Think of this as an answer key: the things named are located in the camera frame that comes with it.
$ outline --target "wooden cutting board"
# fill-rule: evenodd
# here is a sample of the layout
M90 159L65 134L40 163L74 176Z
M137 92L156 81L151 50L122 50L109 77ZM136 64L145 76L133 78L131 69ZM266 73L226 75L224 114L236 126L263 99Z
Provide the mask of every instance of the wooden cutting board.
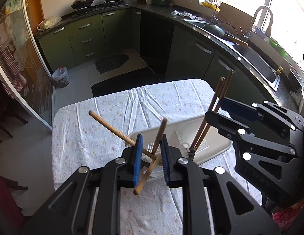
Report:
M234 26L239 34L239 38L242 38L240 27L242 28L242 32L246 34L252 20L252 16L249 14L223 2L219 6L219 14L217 17L220 22L226 22ZM227 24L218 25L236 35L236 32L231 26Z

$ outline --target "tablecloth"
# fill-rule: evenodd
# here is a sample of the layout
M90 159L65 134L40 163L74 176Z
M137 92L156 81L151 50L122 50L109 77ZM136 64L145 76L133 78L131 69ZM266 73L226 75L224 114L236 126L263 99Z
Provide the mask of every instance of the tablecloth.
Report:
M213 95L208 83L192 79L147 85L61 108L52 131L55 189L80 166L103 167L125 148L125 142L91 118L89 110L128 135L158 126L163 118L174 122L203 114ZM229 117L223 110L220 113ZM261 204L261 193L234 171L235 164L231 147L201 167L224 167ZM167 188L163 179L145 184L139 196L133 189L121 189L121 234L182 234L182 212L182 190Z

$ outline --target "white plastic basket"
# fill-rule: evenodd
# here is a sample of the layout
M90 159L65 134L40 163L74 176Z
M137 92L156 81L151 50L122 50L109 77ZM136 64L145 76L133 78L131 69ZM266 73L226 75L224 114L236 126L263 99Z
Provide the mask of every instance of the white plastic basket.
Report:
M177 147L183 157L188 158L188 150L199 127L204 118L204 114L196 117L191 117L181 121L168 123L165 128L165 134L167 137L167 142L170 146ZM143 147L152 151L154 140L159 127L148 128L139 132L132 132L128 135L133 141L136 141L137 135L141 134L143 136ZM201 165L212 158L220 155L231 147L231 141L218 134L217 129L210 127L207 135L199 146L198 150L194 155L193 161L197 165ZM156 151L156 155L160 155L160 146ZM151 162L151 159L146 155L142 155L142 159L147 162ZM156 180L163 176L163 167L156 166L147 182Z

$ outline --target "countertop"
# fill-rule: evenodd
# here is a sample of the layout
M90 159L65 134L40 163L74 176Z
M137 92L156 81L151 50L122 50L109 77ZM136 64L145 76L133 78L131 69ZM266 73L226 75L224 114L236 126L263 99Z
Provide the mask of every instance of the countertop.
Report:
M181 16L173 15L171 12L174 10L178 11L188 11L194 15L201 16L204 20L210 20L207 16L201 15L198 12L192 11L187 8L183 8L180 6L174 6L174 7L165 7L165 6L158 6L158 5L150 5L150 4L139 4L139 3L129 3L128 6L124 7L109 7L109 8L103 8L96 11L91 11L86 14L71 18L71 16L74 14L70 13L68 15L65 15L62 17L62 20L60 23L52 27L51 29L45 30L43 32L38 32L36 34L36 38L39 39L43 37L44 35L63 27L69 23L72 23L74 21L77 21L79 19L96 15L99 13L104 13L108 11L114 11L114 10L120 10L120 9L127 9L130 7L137 8L141 11L153 14L155 16L158 16L164 20L167 20L170 23L173 23L174 25L186 30L187 32L193 34L195 37L203 40L208 45L211 45L212 48L216 49L218 52L220 52L223 56L225 56L230 62L232 62L237 68L239 68L255 85L256 87L261 91L261 93L271 102L277 103L279 105L282 105L285 108L288 108L290 110L293 110L297 113L299 113L299 109L295 102L293 101L290 91L286 87L286 84L284 83L284 80L281 77L281 81L279 83L278 89L276 92L274 92L267 84L267 82L255 71L255 69L244 59L241 59L241 57L233 51L230 47L228 47L226 44L215 38L214 36L207 34L206 32L200 30L199 28L187 23L183 20Z

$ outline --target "faucet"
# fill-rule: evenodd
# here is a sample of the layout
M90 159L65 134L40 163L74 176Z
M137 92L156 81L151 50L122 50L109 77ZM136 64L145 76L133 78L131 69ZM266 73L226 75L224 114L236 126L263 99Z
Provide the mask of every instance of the faucet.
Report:
M211 18L211 22L210 22L211 25L214 25L214 20L215 20L215 18L216 18L215 13L216 13L216 9L217 9L218 3L217 3L217 0L215 0L215 1L216 1L216 6L215 6L214 14L212 15L212 18Z
M251 30L252 30L252 27L253 27L253 25L254 25L254 22L256 21L258 12L259 12L260 10L263 10L263 9L268 10L268 11L270 12L270 15L271 15L271 19L270 19L269 26L268 26L268 28L267 28L266 31L265 31L265 35L266 35L267 37L271 37L272 24L273 24L273 13L272 13L271 9L270 9L268 6L262 5L262 6L260 6L259 8L257 8L256 12L254 13L254 16L253 16L253 19L252 19L252 21L251 21L251 23L250 23L250 26L249 26L247 35L244 35L244 34L242 33L242 29L240 28L241 34L243 35L244 41L245 41L245 42L247 42L248 39L249 39L249 37L250 37Z

